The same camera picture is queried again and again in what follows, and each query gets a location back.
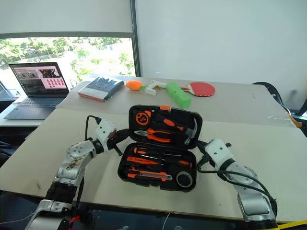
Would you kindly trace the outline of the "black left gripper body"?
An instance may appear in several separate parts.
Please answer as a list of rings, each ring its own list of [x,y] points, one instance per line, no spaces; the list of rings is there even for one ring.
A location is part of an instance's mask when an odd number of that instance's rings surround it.
[[[107,140],[108,150],[115,150],[119,156],[122,156],[122,151],[118,148],[117,144],[123,141],[122,131],[116,131],[111,135],[111,138]]]

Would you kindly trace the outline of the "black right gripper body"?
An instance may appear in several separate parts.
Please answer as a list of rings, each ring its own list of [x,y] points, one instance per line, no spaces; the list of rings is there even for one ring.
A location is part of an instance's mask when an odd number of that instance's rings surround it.
[[[203,154],[199,162],[197,163],[197,167],[201,168],[204,164],[209,163],[212,167],[215,167],[215,163],[213,162],[210,155],[205,151],[204,146],[198,146],[199,151]]]

